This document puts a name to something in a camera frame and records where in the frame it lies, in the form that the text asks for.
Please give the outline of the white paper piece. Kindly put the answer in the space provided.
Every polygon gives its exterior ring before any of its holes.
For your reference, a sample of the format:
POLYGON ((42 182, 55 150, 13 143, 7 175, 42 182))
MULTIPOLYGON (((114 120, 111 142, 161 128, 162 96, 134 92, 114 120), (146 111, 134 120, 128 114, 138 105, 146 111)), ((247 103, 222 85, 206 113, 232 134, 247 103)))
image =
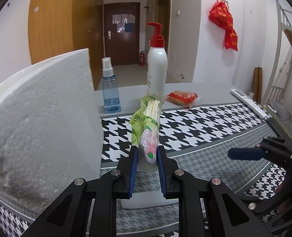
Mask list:
POLYGON ((165 199, 160 190, 133 193, 130 199, 121 199, 123 209, 147 209, 177 204, 178 199, 165 199))

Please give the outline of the white metal bed ladder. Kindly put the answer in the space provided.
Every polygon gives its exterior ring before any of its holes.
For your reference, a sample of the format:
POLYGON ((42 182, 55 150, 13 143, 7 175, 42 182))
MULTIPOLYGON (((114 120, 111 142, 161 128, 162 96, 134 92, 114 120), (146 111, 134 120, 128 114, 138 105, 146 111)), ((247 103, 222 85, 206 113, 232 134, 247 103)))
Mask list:
POLYGON ((266 1, 266 41, 261 104, 276 99, 292 117, 292 8, 286 0, 266 1))

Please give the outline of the blue spray bottle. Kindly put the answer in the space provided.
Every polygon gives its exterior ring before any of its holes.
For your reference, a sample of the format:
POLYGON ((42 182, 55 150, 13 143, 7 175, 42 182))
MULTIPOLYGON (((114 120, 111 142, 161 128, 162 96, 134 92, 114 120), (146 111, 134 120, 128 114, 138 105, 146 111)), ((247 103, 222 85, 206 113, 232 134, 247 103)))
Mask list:
POLYGON ((102 59, 103 75, 102 75, 102 94, 104 102, 104 110, 106 113, 116 113, 121 111, 121 104, 118 92, 117 77, 113 72, 110 57, 102 59))

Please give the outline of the red pump lotion bottle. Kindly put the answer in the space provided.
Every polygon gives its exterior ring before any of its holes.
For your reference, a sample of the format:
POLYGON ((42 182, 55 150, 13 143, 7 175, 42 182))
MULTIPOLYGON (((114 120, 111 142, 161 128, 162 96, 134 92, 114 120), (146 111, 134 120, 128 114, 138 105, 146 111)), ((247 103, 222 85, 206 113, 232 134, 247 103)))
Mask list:
POLYGON ((154 34, 150 39, 147 54, 147 94, 156 95, 164 99, 165 82, 167 74, 167 53, 165 50, 165 39, 162 36, 162 24, 147 23, 154 28, 154 34))

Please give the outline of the white styrofoam box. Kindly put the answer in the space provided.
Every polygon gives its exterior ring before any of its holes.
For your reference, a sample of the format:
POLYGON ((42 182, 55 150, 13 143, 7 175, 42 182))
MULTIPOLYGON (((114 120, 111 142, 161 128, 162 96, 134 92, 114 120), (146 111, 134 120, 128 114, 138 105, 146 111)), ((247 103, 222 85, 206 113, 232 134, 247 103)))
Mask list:
POLYGON ((100 174, 103 129, 88 49, 0 84, 0 191, 41 213, 73 180, 100 174))

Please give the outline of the brown wooden rolls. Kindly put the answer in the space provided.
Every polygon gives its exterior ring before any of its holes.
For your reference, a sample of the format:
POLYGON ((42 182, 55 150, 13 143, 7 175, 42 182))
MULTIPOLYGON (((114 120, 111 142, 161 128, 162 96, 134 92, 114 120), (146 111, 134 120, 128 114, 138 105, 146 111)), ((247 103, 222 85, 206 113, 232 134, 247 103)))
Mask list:
POLYGON ((254 69, 254 83, 253 83, 253 93, 254 101, 258 104, 261 103, 262 99, 262 82, 263 82, 263 69, 261 67, 256 67, 254 69))

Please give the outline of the wooden side door frame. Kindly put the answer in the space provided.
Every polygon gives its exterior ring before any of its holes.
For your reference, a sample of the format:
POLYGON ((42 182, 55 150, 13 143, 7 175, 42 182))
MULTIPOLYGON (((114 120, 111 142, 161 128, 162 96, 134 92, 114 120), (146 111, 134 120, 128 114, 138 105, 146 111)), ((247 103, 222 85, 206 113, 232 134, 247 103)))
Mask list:
POLYGON ((156 22, 162 24, 162 35, 165 39, 165 51, 169 53, 169 37, 171 28, 171 0, 156 0, 156 22))

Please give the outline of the red snack packet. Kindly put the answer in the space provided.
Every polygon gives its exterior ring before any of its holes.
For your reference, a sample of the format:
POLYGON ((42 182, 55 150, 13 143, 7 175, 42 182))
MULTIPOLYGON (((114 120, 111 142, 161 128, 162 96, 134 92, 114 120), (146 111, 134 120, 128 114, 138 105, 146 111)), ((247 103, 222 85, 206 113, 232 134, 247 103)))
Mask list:
POLYGON ((199 99, 199 95, 194 92, 175 90, 166 96, 166 100, 183 106, 184 108, 191 108, 199 99))

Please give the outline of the red plastic bag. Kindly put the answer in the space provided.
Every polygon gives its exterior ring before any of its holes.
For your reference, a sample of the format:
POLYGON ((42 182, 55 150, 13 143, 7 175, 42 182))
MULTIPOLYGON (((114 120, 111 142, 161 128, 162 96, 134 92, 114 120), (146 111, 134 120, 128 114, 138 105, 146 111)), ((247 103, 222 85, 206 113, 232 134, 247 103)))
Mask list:
POLYGON ((233 17, 224 1, 217 1, 209 11, 209 20, 225 31, 224 46, 238 51, 238 35, 234 30, 233 17))

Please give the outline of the wooden wardrobe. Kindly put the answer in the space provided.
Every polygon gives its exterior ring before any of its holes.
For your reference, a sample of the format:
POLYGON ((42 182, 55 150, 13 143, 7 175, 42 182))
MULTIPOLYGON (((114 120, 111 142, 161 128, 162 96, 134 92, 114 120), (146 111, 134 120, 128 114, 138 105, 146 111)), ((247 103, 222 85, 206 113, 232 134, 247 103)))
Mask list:
POLYGON ((104 0, 30 0, 28 41, 33 64, 89 50, 94 88, 102 77, 104 0))

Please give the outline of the houndstooth table mat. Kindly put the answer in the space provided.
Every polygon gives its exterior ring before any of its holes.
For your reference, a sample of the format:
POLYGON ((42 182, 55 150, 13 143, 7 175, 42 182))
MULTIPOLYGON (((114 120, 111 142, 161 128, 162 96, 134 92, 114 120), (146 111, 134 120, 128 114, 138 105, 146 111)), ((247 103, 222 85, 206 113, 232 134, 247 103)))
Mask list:
MULTIPOLYGON (((101 175, 128 155, 130 117, 101 119, 101 175)), ((160 144, 180 168, 204 180, 219 177, 233 192, 260 199, 274 195, 286 171, 265 159, 231 160, 227 151, 230 147, 252 147, 265 135, 275 136, 273 128, 242 103, 167 110, 160 116, 160 144)), ((157 172, 138 172, 134 191, 158 191, 159 198, 167 201, 161 194, 157 172)), ((178 228, 178 204, 144 209, 124 209, 120 201, 117 205, 117 236, 167 236, 178 228)), ((37 216, 0 191, 0 228, 6 236, 21 236, 37 216)))

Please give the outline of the red fire extinguisher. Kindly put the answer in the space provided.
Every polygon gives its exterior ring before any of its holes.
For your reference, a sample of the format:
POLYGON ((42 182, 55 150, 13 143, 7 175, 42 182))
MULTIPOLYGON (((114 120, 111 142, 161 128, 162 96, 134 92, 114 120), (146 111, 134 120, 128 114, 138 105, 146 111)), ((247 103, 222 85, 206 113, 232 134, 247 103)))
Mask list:
POLYGON ((145 61, 145 52, 142 51, 139 53, 139 65, 140 66, 146 66, 146 61, 145 61))

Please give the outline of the dark brown entrance door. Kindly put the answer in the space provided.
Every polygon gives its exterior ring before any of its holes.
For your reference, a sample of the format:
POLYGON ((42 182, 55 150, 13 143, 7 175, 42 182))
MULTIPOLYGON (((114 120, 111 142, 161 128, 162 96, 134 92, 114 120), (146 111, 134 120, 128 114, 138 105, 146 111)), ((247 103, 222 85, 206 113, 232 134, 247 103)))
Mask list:
POLYGON ((105 56, 113 66, 139 63, 139 2, 104 5, 105 56))

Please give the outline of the white remote control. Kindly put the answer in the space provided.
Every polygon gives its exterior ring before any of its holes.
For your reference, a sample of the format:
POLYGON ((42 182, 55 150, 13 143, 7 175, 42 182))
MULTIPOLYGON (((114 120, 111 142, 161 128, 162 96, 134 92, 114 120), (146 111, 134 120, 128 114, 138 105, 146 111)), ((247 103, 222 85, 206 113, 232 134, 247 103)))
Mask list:
POLYGON ((244 103, 249 109, 251 109, 251 111, 253 111, 260 119, 266 120, 271 117, 258 103, 252 100, 245 93, 239 91, 238 89, 231 89, 230 93, 244 103))

